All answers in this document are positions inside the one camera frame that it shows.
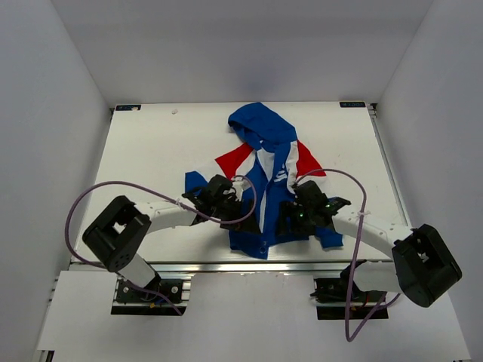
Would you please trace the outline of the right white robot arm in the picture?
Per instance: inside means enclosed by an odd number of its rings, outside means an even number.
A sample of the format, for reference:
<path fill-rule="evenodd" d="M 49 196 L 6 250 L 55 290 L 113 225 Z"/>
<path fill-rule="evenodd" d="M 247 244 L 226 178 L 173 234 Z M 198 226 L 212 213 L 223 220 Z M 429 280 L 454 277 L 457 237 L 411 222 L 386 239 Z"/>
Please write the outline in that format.
<path fill-rule="evenodd" d="M 341 293 L 356 301 L 368 291 L 403 294 L 428 308 L 463 276 L 438 230 L 387 222 L 356 210 L 346 199 L 328 198 L 313 181 L 295 187 L 294 201 L 280 204 L 279 235 L 313 236 L 318 231 L 359 238 L 389 257 L 388 262 L 358 262 L 348 267 Z"/>

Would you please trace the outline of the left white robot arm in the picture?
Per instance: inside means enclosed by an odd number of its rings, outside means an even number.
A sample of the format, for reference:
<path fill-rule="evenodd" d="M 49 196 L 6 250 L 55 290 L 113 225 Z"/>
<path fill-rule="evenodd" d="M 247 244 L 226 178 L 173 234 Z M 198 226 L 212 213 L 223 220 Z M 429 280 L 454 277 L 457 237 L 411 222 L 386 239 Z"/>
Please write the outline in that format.
<path fill-rule="evenodd" d="M 134 286 L 142 300 L 160 297 L 162 280 L 138 253 L 150 233 L 212 221 L 222 229 L 258 235 L 256 200 L 244 202 L 237 195 L 233 179 L 213 176 L 207 185 L 196 186 L 182 194 L 184 204 L 171 198 L 161 202 L 136 204 L 124 195 L 114 198 L 87 227 L 82 240 L 109 272 L 116 273 Z"/>

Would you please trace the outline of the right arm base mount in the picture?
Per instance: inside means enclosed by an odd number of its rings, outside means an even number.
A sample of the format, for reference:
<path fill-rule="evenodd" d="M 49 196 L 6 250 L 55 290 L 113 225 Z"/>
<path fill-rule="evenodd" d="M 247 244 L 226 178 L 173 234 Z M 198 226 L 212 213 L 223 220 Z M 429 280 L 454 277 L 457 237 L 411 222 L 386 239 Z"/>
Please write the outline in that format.
<path fill-rule="evenodd" d="M 343 321 L 345 318 L 346 285 L 341 278 L 316 278 L 310 299 L 315 303 L 319 321 Z M 362 321 L 377 304 L 382 292 L 361 292 L 355 287 L 349 308 L 349 319 Z"/>

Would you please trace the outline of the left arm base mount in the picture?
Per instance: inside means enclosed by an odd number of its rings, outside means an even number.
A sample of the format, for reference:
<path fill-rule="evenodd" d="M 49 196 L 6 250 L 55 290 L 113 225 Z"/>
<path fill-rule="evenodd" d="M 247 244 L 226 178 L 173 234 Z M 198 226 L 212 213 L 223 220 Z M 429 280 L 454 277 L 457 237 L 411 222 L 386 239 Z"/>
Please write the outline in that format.
<path fill-rule="evenodd" d="M 174 308 L 164 298 L 135 290 L 124 278 L 118 277 L 111 314 L 180 317 L 186 311 L 189 301 L 191 279 L 192 275 L 161 273 L 158 293 L 165 295 L 173 303 Z"/>

